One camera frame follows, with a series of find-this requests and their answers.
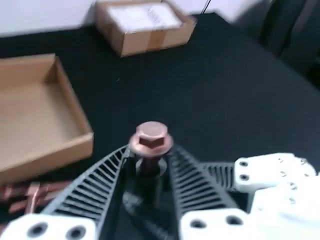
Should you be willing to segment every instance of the black fabric surface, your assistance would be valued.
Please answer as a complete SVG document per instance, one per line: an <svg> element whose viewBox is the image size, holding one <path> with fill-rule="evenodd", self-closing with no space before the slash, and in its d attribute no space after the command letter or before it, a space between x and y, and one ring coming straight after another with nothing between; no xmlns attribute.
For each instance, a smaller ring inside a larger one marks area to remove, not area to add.
<svg viewBox="0 0 320 240"><path fill-rule="evenodd" d="M215 14L198 17L185 46L124 58L94 27L0 39L1 58L44 53L60 57L94 150L42 180L75 178L150 120L201 161L292 152L320 170L318 91ZM117 239L135 239L121 224Z"/></svg>

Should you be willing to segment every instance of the white bracket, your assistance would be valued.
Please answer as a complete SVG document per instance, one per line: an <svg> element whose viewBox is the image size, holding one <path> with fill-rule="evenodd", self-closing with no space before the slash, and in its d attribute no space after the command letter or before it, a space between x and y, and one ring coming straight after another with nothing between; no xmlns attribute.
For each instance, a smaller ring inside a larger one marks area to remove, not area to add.
<svg viewBox="0 0 320 240"><path fill-rule="evenodd" d="M6 227L0 240L96 240L89 218L27 214Z"/></svg>

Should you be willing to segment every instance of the copper bolt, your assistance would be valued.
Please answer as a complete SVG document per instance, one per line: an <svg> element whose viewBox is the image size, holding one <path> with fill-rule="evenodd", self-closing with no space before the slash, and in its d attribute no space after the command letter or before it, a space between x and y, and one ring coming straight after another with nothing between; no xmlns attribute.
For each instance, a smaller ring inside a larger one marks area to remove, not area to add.
<svg viewBox="0 0 320 240"><path fill-rule="evenodd" d="M160 157L173 146L168 128L161 122L147 121L136 128L129 141L130 150L144 158Z"/></svg>
<svg viewBox="0 0 320 240"><path fill-rule="evenodd" d="M29 188L29 186L16 187L13 185L6 185L1 193L1 200L7 201L10 198L26 196L29 192Z"/></svg>
<svg viewBox="0 0 320 240"><path fill-rule="evenodd" d="M142 174L159 173L158 162L173 146L173 139L168 134L166 125L156 121L142 123L129 141L130 150L142 157L139 171Z"/></svg>
<svg viewBox="0 0 320 240"><path fill-rule="evenodd" d="M41 186L40 190L41 190L41 193L56 192L64 189L69 184L70 184L70 181L46 183Z"/></svg>
<svg viewBox="0 0 320 240"><path fill-rule="evenodd" d="M41 190L40 190L40 184L36 185L33 184L32 185L32 191L33 194L28 194L29 198L27 200L27 204L25 206L25 214L32 214L36 211L36 207L37 207L37 202L39 199L39 196L41 194Z"/></svg>
<svg viewBox="0 0 320 240"><path fill-rule="evenodd" d="M46 205L48 202L50 202L52 199L54 199L60 191L54 191L48 193L46 196L39 197L38 201L36 202L36 207ZM28 205L28 200L18 201L13 204L11 204L9 208L9 213L13 214L18 211L21 211L25 209Z"/></svg>
<svg viewBox="0 0 320 240"><path fill-rule="evenodd" d="M48 193L55 192L58 190L64 189L70 181L62 181L62 182L53 182L53 183L45 183L40 186L40 192ZM1 199L3 201L7 201L11 198L15 197L23 197L23 196L31 196L38 190L39 183L32 182L29 186L14 186L14 185L6 185L3 187L1 191Z"/></svg>

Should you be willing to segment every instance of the cardboard box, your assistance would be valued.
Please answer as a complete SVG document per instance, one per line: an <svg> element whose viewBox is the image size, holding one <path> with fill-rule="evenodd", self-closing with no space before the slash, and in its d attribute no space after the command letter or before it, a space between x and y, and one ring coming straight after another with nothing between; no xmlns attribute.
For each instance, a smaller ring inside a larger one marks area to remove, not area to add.
<svg viewBox="0 0 320 240"><path fill-rule="evenodd" d="M93 132L54 54L0 59L0 184L86 158Z"/></svg>
<svg viewBox="0 0 320 240"><path fill-rule="evenodd" d="M183 14L169 1L177 17L183 22L178 29L123 33L107 12L108 6L160 3L161 0L102 1L95 4L95 25L112 48L121 56L156 51L186 44L197 24L194 17Z"/></svg>

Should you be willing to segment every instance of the screw hole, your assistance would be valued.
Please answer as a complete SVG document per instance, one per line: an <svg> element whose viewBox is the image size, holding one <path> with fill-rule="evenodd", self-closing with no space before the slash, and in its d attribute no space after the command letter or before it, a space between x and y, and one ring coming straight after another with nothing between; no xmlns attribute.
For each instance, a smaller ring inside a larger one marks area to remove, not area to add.
<svg viewBox="0 0 320 240"><path fill-rule="evenodd" d="M291 187L291 190L297 190L298 189L297 185L295 183L293 183L293 182L290 182L289 185Z"/></svg>
<svg viewBox="0 0 320 240"><path fill-rule="evenodd" d="M66 233L68 240L80 240L86 235L86 229L83 226L75 226Z"/></svg>
<svg viewBox="0 0 320 240"><path fill-rule="evenodd" d="M46 222L40 222L36 225L33 225L27 232L27 236L29 238L37 238L43 235L48 228L48 224Z"/></svg>
<svg viewBox="0 0 320 240"><path fill-rule="evenodd" d="M227 216L225 220L226 220L226 223L229 225L242 225L242 224L244 224L244 222L238 216Z"/></svg>
<svg viewBox="0 0 320 240"><path fill-rule="evenodd" d="M292 197L289 198L289 201L290 201L290 204L295 204L296 203L296 200Z"/></svg>
<svg viewBox="0 0 320 240"><path fill-rule="evenodd" d="M248 175L245 175L245 174L241 174L241 175L240 175L240 179L241 179L242 181L248 181L248 180L249 180L249 176L248 176Z"/></svg>
<svg viewBox="0 0 320 240"><path fill-rule="evenodd" d="M248 163L246 161L241 161L239 164L242 167L247 167L248 166Z"/></svg>
<svg viewBox="0 0 320 240"><path fill-rule="evenodd" d="M207 227L207 224L204 221L197 219L197 220L193 220L190 223L190 226L195 229L204 229Z"/></svg>
<svg viewBox="0 0 320 240"><path fill-rule="evenodd" d="M305 158L301 158L300 159L300 163L301 163L301 165L304 165L304 164L306 164L308 161L307 161L307 159L305 159Z"/></svg>

